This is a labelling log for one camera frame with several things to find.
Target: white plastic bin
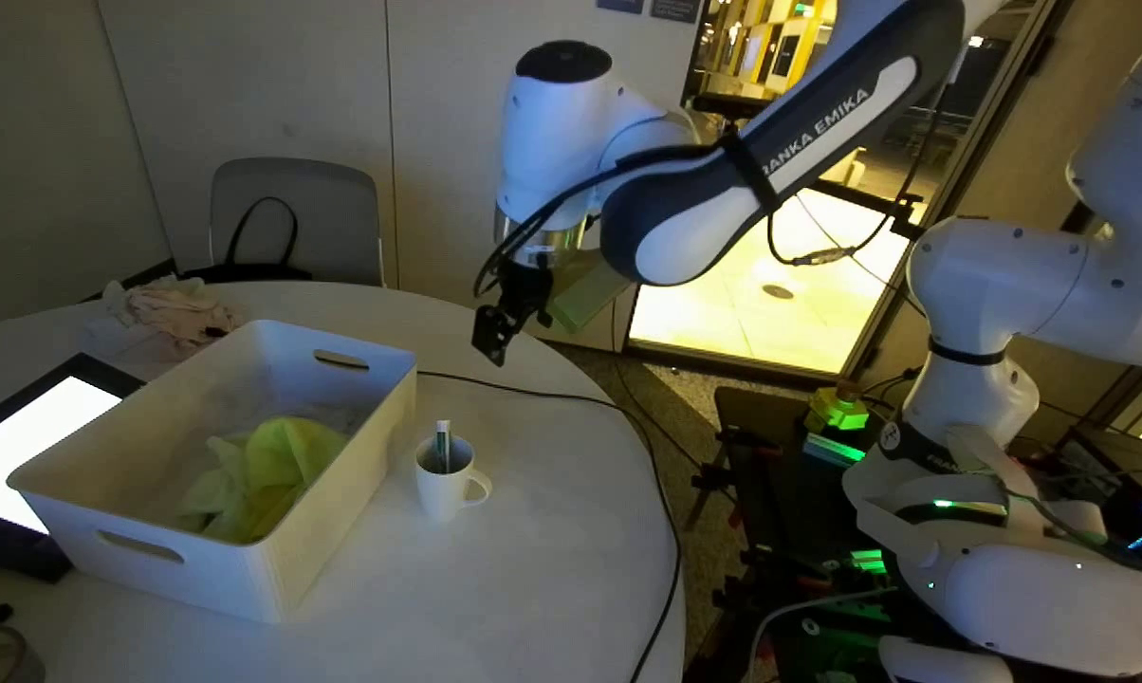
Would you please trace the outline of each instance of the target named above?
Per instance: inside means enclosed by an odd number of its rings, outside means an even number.
[[[32,459],[7,484],[36,506],[78,568],[283,623],[376,495],[393,437],[414,406],[414,353],[257,320]],[[189,532],[179,508],[213,465],[207,440],[279,413],[318,418],[348,433],[348,444],[265,538]]]

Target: table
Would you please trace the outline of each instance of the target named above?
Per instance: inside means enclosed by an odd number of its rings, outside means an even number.
[[[219,286],[243,320],[283,320],[414,347],[424,372],[602,398],[551,346],[520,334],[510,365],[471,347],[471,310],[357,286]],[[102,303],[0,322],[0,393],[74,353],[135,374],[179,356]],[[409,465],[393,473],[318,588],[285,627],[157,600],[83,573],[37,583],[0,573],[0,602],[54,683],[68,678],[632,678],[673,609],[642,678],[683,678],[675,538],[633,425],[606,406],[525,398],[418,380],[422,420],[453,418],[473,440],[492,495],[448,526],[418,517]]]

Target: electronic equipment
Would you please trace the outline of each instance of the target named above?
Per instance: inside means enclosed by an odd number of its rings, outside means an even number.
[[[68,356],[49,368],[42,380],[22,390],[0,398],[0,564],[16,573],[32,573],[42,580],[57,580],[68,573],[68,556],[49,541],[46,523],[36,508],[7,484],[7,473],[102,418],[127,393],[135,393],[141,380],[95,361]]]

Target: chair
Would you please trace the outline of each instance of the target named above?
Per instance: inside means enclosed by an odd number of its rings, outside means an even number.
[[[210,213],[210,282],[384,282],[379,200],[365,169],[283,156],[227,158]]]

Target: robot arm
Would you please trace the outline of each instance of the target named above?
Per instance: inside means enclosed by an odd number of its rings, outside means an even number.
[[[473,346],[504,361],[510,336],[543,315],[557,248],[591,213],[616,273],[639,286],[695,282],[878,120],[934,89],[997,6],[1003,0],[850,2],[825,65],[715,149],[661,149],[675,135],[661,125],[667,119],[610,83],[600,48],[529,54],[510,89],[496,194],[501,224],[520,226],[487,261],[501,301],[479,310]]]
[[[632,282],[678,286],[705,273],[745,226],[825,175],[878,120],[934,89],[1003,0],[847,6],[825,65],[715,149],[683,145],[690,135],[675,119],[616,86],[610,62],[581,44],[520,68],[496,194],[501,224],[511,231],[487,267],[501,301],[479,310],[473,346],[504,361],[510,336],[543,315],[557,254],[587,217],[600,217],[610,269]],[[1075,538],[1050,538],[1057,523],[1030,471],[1007,456],[1040,406],[1035,384],[1007,346],[1030,334],[1142,365],[1136,175],[1142,175],[1142,65],[1125,105],[1075,162],[1078,194],[1111,226],[1078,237],[950,221],[926,231],[911,250],[911,288],[934,322],[930,361],[903,418],[847,473],[860,526],[903,561],[911,592],[957,635],[974,650],[1096,676],[1142,673],[1142,573]],[[989,473],[1007,495],[1007,526],[903,523],[897,499],[938,473]]]

